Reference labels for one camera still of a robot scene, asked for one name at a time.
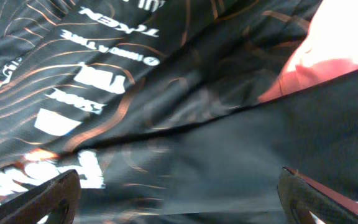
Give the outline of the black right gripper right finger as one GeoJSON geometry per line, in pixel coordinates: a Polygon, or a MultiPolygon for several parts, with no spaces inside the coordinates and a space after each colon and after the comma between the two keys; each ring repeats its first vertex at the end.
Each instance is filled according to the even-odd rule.
{"type": "Polygon", "coordinates": [[[278,196],[288,223],[358,223],[358,203],[305,176],[283,167],[278,196]]]}

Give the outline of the black printed cycling jersey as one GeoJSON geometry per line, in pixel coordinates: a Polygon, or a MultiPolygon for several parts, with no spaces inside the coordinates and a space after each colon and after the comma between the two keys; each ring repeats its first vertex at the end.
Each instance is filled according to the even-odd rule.
{"type": "Polygon", "coordinates": [[[260,102],[322,1],[0,0],[0,206],[74,169],[75,223],[286,223],[358,203],[358,70],[260,102]]]}

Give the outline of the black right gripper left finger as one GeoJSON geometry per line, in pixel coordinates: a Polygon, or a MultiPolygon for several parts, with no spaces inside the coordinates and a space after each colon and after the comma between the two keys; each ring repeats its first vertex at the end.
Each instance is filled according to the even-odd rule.
{"type": "Polygon", "coordinates": [[[0,206],[0,224],[72,224],[81,186],[76,170],[68,170],[0,206]]]}

